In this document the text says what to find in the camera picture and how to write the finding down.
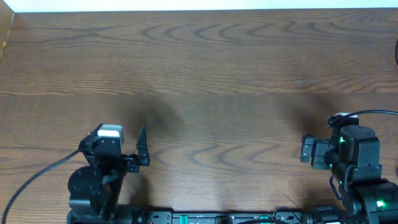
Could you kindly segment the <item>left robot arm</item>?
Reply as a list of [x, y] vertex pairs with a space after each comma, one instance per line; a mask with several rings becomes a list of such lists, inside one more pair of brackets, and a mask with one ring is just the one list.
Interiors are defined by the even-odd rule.
[[146, 127], [139, 133], [137, 153], [123, 154], [123, 127], [99, 124], [78, 146], [88, 162], [69, 178], [68, 223], [147, 223], [141, 208], [118, 204], [124, 177], [150, 165]]

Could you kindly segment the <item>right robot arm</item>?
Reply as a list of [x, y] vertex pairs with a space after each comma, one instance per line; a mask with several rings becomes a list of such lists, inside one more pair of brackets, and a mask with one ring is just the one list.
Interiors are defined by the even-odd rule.
[[330, 170], [344, 212], [319, 206], [302, 215], [303, 223], [397, 223], [397, 184], [381, 177], [380, 142], [371, 128], [337, 127], [329, 140], [306, 134], [301, 162]]

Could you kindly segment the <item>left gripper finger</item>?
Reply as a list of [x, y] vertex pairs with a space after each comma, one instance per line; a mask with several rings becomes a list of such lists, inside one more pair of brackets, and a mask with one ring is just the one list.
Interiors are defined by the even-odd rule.
[[139, 163], [141, 166], [149, 166], [150, 165], [150, 155], [147, 147], [147, 138], [146, 138], [147, 130], [146, 127], [143, 126], [141, 128], [139, 139], [137, 140], [136, 148], [138, 151]]
[[91, 145], [93, 142], [98, 140], [98, 131], [102, 127], [102, 123], [100, 123], [93, 131], [89, 132], [88, 135], [81, 140], [82, 146]]

